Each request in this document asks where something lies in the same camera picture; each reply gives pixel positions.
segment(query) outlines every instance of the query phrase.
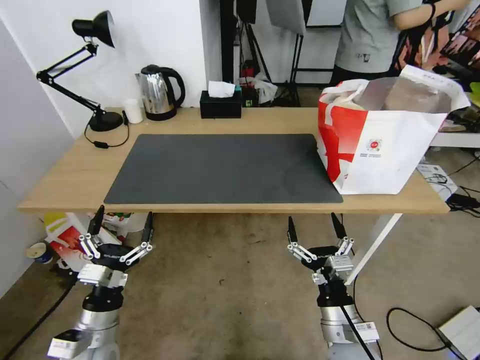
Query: black desk mat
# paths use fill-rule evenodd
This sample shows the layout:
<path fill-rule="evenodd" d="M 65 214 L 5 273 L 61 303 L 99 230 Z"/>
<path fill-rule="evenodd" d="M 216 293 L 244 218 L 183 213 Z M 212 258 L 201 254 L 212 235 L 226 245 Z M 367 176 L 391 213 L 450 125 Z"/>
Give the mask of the black desk mat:
<path fill-rule="evenodd" d="M 106 204 L 341 203 L 312 134 L 138 136 Z"/>

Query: lamp shade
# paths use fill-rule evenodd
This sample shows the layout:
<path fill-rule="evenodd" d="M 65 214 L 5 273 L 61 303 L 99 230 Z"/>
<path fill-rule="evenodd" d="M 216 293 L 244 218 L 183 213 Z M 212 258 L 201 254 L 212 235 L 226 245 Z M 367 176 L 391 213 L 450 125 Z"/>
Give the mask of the lamp shade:
<path fill-rule="evenodd" d="M 75 19 L 71 23 L 73 32 L 82 38 L 97 38 L 102 43 L 114 48 L 112 32 L 114 21 L 110 11 L 102 11 L 93 20 Z"/>

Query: kettle lid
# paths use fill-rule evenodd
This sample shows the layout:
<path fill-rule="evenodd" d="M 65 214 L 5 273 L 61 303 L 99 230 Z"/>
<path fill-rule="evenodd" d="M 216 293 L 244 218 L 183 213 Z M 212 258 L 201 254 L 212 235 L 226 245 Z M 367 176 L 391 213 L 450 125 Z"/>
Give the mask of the kettle lid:
<path fill-rule="evenodd" d="M 142 70 L 141 70 L 141 73 L 144 74 L 144 75 L 154 75 L 154 74 L 158 74 L 162 72 L 162 68 L 158 65 L 148 65 L 148 66 L 145 66 Z"/>

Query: wooden table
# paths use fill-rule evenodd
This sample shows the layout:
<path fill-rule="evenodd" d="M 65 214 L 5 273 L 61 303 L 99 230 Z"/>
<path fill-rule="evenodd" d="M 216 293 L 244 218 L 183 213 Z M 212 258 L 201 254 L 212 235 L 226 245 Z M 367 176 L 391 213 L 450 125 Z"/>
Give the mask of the wooden table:
<path fill-rule="evenodd" d="M 241 119 L 201 119 L 198 108 L 180 109 L 167 121 L 130 126 L 130 139 L 120 147 L 99 149 L 83 136 L 45 175 L 18 208 L 27 212 L 94 212 L 103 203 L 124 160 L 140 134 L 314 134 L 316 108 L 244 108 Z M 122 126 L 106 133 L 89 132 L 92 140 L 110 145 L 127 134 Z M 107 211 L 154 213 L 375 213 L 380 217 L 368 248 L 357 250 L 351 283 L 403 213 L 449 211 L 430 185 L 415 172 L 398 195 L 344 195 L 342 203 L 305 204 L 106 204 Z"/>

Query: person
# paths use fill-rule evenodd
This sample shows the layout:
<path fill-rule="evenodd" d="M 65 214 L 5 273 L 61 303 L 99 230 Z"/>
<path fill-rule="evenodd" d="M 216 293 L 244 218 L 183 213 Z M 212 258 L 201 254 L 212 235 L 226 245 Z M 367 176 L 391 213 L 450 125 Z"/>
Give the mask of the person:
<path fill-rule="evenodd" d="M 389 76 L 402 30 L 422 25 L 471 0 L 347 0 L 330 85 Z"/>

